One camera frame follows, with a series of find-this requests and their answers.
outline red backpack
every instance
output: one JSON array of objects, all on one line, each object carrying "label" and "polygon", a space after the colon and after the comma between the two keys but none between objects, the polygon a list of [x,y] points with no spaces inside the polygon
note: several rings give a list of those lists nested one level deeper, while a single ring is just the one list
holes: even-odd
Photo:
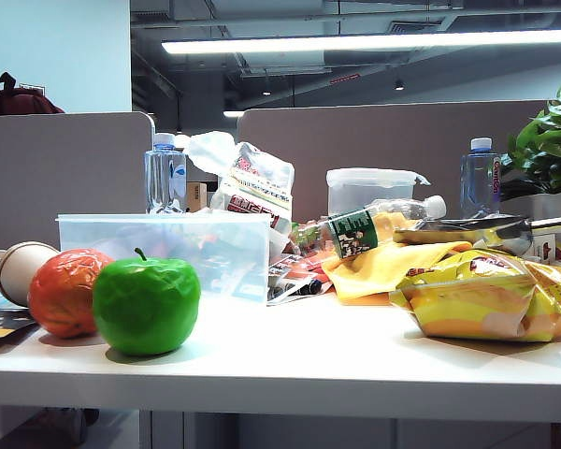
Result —
[{"label": "red backpack", "polygon": [[35,89],[15,88],[15,81],[7,72],[0,77],[4,90],[0,91],[0,115],[57,114],[64,112]]}]

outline plastic storage box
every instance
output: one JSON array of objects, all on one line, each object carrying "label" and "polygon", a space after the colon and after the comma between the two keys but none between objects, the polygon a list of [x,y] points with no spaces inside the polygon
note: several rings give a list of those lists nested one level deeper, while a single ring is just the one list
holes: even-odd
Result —
[{"label": "plastic storage box", "polygon": [[326,172],[328,215],[361,209],[375,199],[412,198],[413,186],[426,178],[413,171],[339,168]]},{"label": "plastic storage box", "polygon": [[268,214],[59,215],[61,250],[95,248],[115,259],[177,257],[206,293],[266,303]]}]

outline green apple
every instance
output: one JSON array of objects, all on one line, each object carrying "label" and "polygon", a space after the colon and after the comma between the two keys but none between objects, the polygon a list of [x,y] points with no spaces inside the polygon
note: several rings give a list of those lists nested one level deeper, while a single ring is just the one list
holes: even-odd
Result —
[{"label": "green apple", "polygon": [[128,355],[177,349],[197,319],[201,289],[194,268],[181,259],[112,262],[93,285],[93,318],[110,346]]}]

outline fluorescent light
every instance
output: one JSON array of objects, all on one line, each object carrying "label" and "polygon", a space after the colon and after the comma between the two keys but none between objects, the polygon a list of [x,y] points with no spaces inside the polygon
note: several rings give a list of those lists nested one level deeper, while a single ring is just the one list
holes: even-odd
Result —
[{"label": "fluorescent light", "polygon": [[171,54],[205,54],[321,50],[401,51],[418,47],[551,43],[561,43],[561,30],[182,40],[163,42],[162,46]]},{"label": "fluorescent light", "polygon": [[243,116],[243,113],[242,110],[226,110],[223,112],[223,115],[228,119],[238,119]]}]

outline white desk surface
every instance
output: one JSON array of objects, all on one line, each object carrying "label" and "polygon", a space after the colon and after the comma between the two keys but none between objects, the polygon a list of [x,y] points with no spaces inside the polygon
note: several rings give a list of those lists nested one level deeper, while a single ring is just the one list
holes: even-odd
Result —
[{"label": "white desk surface", "polygon": [[167,355],[43,330],[0,345],[0,404],[561,422],[561,341],[429,339],[404,311],[333,294],[272,308],[204,298]]}]

